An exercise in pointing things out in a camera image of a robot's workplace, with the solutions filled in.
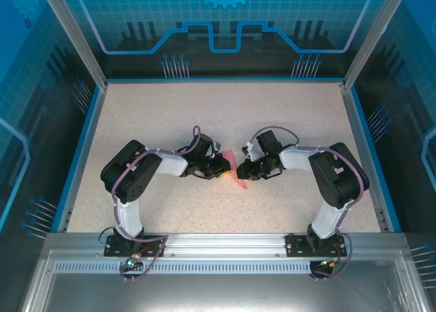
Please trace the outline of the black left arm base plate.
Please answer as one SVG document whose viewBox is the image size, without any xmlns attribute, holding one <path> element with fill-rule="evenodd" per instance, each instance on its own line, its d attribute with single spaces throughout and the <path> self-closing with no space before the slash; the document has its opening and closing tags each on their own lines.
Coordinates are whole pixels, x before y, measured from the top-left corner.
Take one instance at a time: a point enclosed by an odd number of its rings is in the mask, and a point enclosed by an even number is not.
<svg viewBox="0 0 436 312">
<path fill-rule="evenodd" d="M 118 257 L 128 258 L 135 253 L 139 253 L 141 257 L 152 258 L 159 249 L 162 248 L 164 240 L 157 240 L 147 243 L 139 243 L 133 240 L 129 240 L 122 236 L 110 235 L 106 239 L 104 256 L 105 257 Z"/>
</svg>

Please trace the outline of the aluminium mounting rail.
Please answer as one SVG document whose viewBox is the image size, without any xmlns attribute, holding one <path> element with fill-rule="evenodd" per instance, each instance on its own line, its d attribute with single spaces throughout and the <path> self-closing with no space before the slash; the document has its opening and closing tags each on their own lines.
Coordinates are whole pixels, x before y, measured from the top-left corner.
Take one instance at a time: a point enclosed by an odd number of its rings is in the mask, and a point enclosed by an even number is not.
<svg viewBox="0 0 436 312">
<path fill-rule="evenodd" d="M 407 249 L 404 234 L 352 233 L 353 254 L 379 254 Z M 104 246 L 97 234 L 49 234 L 43 254 L 63 254 L 67 257 L 82 254 L 86 258 L 103 255 Z M 284 234 L 171 234 L 164 248 L 165 258 L 284 258 Z"/>
</svg>

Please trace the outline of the aluminium frame post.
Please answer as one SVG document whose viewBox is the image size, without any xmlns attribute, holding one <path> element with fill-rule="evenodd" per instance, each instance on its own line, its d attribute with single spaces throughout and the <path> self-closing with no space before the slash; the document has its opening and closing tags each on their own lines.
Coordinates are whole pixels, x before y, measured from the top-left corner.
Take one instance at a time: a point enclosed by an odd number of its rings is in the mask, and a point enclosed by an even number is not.
<svg viewBox="0 0 436 312">
<path fill-rule="evenodd" d="M 106 80 L 106 77 L 104 76 L 104 73 L 98 64 L 97 59 L 95 58 L 85 36 L 83 35 L 65 0 L 47 0 L 47 2 L 58 21 L 61 23 L 63 30 L 79 54 L 79 57 L 90 73 L 92 79 L 100 90 L 106 91 L 108 81 Z"/>
<path fill-rule="evenodd" d="M 386 31 L 389 22 L 402 0 L 385 0 L 379 13 L 377 14 L 374 23 L 371 25 L 367 36 L 365 37 L 361 47 L 359 48 L 352 64 L 350 65 L 343 84 L 341 85 L 341 93 L 350 92 L 363 67 L 367 63 L 379 39 Z"/>
</svg>

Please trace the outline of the aluminium side rail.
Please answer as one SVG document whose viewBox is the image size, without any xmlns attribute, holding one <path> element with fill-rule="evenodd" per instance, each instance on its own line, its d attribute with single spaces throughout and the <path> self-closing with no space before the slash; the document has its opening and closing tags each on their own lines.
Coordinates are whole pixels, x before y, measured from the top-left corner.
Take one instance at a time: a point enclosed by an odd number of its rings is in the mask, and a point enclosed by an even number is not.
<svg viewBox="0 0 436 312">
<path fill-rule="evenodd" d="M 360 165 L 366 172 L 369 179 L 367 193 L 371 197 L 375 217 L 381 232 L 391 232 L 390 219 L 386 217 L 385 200 L 382 190 L 379 188 L 378 177 L 372 162 L 371 152 L 367 143 L 362 121 L 360 120 L 356 102 L 353 95 L 345 88 L 343 83 L 339 84 L 341 97 L 345 106 L 349 124 L 352 129 L 354 141 L 360 158 Z"/>
</svg>

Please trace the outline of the blue table edge strip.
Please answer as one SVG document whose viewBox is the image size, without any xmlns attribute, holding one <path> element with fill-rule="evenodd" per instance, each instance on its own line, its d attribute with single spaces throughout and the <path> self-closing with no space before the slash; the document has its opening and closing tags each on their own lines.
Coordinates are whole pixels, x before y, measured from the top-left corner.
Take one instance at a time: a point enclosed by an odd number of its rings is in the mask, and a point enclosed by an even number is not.
<svg viewBox="0 0 436 312">
<path fill-rule="evenodd" d="M 375 149 L 375 143 L 373 141 L 373 138 L 371 136 L 371 132 L 369 130 L 369 124 L 368 124 L 367 118 L 364 114 L 364 110 L 362 108 L 362 104 L 361 104 L 360 99 L 358 97 L 355 86 L 351 87 L 350 93 L 353 95 L 353 98 L 356 102 L 358 114 L 359 114 L 360 120 L 362 121 L 362 124 L 363 124 L 365 136 L 367 137 L 367 143 L 369 145 L 369 150 L 371 152 L 371 157 L 372 157 L 371 159 L 372 159 L 372 162 L 374 163 L 375 172 L 376 172 L 376 175 L 378 177 L 379 188 L 382 190 L 383 195 L 384 195 L 385 212 L 386 212 L 386 217 L 390 219 L 391 232 L 401 233 L 403 230 L 401 229 L 399 218 L 397 217 L 395 207 L 394 207 L 394 204 L 393 204 L 393 201 L 392 201 L 389 189 L 388 189 L 388 185 L 386 182 L 386 178 L 384 176 L 384 173 L 383 173 L 380 161 L 379 161 L 379 157 L 378 157 L 376 149 Z"/>
<path fill-rule="evenodd" d="M 109 78 L 108 84 L 148 83 L 225 83 L 225 82 L 295 82 L 295 83 L 343 83 L 342 78 L 290 78 L 290 77 L 233 77 L 233 78 Z"/>
<path fill-rule="evenodd" d="M 64 232 L 68 228 L 106 93 L 106 89 L 98 88 L 94 92 L 51 225 L 52 233 Z"/>
</svg>

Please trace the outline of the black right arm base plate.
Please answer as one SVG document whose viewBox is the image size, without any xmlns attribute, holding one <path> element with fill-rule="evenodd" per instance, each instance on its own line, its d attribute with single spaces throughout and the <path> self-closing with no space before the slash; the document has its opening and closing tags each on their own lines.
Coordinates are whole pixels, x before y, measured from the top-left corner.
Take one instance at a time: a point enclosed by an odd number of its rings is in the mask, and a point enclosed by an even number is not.
<svg viewBox="0 0 436 312">
<path fill-rule="evenodd" d="M 346 257 L 347 247 L 342 236 L 333 235 L 327 239 L 310 239 L 307 235 L 288 234 L 285 250 L 289 258 L 333 258 Z"/>
</svg>

